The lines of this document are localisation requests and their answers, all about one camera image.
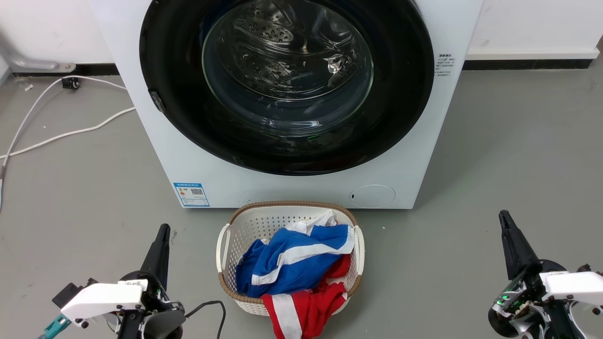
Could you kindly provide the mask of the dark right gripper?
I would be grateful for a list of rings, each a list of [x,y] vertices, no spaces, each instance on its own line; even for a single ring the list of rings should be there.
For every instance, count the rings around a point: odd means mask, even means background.
[[[499,212],[499,222],[506,273],[512,281],[488,311],[491,328],[512,339],[587,339],[573,317],[578,302],[543,298],[540,259],[507,210]]]

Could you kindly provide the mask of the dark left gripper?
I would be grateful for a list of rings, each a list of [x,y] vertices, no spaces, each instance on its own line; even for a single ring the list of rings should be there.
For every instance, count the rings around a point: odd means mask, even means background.
[[[169,256],[169,225],[160,225],[155,240],[141,266],[141,271],[125,275],[121,281],[145,280],[147,289],[132,309],[121,309],[118,339],[181,339],[186,320],[181,302],[167,296]]]

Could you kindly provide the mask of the black round glass washer door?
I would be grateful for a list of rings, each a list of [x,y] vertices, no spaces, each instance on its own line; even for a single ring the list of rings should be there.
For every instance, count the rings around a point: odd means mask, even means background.
[[[344,171],[401,141],[423,113],[433,86],[428,27],[413,0],[312,0],[342,14],[371,52],[368,91],[305,101],[256,95],[205,79],[207,31],[248,0],[152,0],[140,35],[149,94],[200,148],[240,167],[284,176]]]

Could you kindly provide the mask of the white front-load washing machine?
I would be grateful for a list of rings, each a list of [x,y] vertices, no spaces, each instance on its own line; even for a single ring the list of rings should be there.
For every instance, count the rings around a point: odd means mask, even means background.
[[[89,0],[174,192],[174,182],[201,183],[209,208],[239,208],[251,202],[281,200],[331,202],[358,208],[349,200],[352,191],[366,185],[383,185],[396,193],[395,200],[383,208],[413,208],[484,0],[413,0],[428,27],[434,53],[433,86],[423,113],[409,133],[380,156],[344,171],[314,176],[269,174],[222,160],[190,141],[157,109],[140,62],[141,28],[151,2]]]

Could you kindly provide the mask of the blue energy label sticker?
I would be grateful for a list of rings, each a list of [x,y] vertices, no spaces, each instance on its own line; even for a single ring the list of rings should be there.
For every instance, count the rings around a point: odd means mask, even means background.
[[[172,183],[175,193],[184,208],[208,208],[209,200],[201,183]]]

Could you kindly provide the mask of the cream plastic laundry basket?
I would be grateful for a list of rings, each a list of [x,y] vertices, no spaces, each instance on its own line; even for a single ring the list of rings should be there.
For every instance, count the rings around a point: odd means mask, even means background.
[[[339,223],[350,225],[355,242],[348,273],[332,283],[344,283],[348,299],[358,291],[365,263],[365,242],[362,230],[351,211],[326,202],[272,201],[254,202],[239,208],[220,230],[216,247],[216,266],[220,286],[247,313],[267,317],[263,301],[237,294],[236,266],[248,247],[257,240],[271,240],[278,229],[291,222],[310,221],[331,210]]]

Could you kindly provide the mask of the teal plastic connector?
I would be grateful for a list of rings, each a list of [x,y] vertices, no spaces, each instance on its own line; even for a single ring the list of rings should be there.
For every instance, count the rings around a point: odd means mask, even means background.
[[[60,314],[44,329],[43,334],[38,339],[55,339],[59,333],[63,332],[72,324],[69,318]]]

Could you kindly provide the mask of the blue white-striped garment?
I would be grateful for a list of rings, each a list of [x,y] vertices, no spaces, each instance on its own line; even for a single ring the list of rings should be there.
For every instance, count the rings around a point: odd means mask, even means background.
[[[350,225],[314,226],[310,234],[279,229],[267,244],[255,240],[236,266],[236,292],[248,298],[315,288],[355,245]]]

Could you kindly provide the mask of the round white filter cover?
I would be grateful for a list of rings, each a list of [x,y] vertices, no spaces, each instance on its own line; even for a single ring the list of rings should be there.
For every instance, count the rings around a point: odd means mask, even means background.
[[[366,185],[352,191],[349,200],[358,208],[378,209],[389,206],[395,197],[395,191],[389,186]]]

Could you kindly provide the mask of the red white-striped garment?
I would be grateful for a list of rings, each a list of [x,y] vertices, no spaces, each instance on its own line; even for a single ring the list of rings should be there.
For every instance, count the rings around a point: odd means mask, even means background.
[[[322,333],[329,318],[348,299],[344,283],[334,280],[348,273],[350,263],[351,255],[343,255],[310,290],[261,297],[276,339],[313,339]]]

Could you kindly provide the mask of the white cloth garment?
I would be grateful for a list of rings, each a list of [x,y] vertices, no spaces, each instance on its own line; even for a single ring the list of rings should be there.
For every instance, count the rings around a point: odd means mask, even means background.
[[[291,230],[294,232],[299,232],[302,234],[306,234],[308,236],[311,235],[314,227],[317,226],[325,226],[331,227],[337,225],[336,217],[334,216],[333,210],[325,211],[323,214],[320,214],[318,217],[309,219],[309,220],[301,220],[301,221],[293,221],[285,226],[285,229]]]

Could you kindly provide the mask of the stainless steel washer drum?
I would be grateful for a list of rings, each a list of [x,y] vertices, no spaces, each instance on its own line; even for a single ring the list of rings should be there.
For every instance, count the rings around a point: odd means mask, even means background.
[[[267,98],[305,101],[352,89],[368,91],[370,49],[342,14],[312,0],[248,0],[217,19],[204,37],[202,67]]]

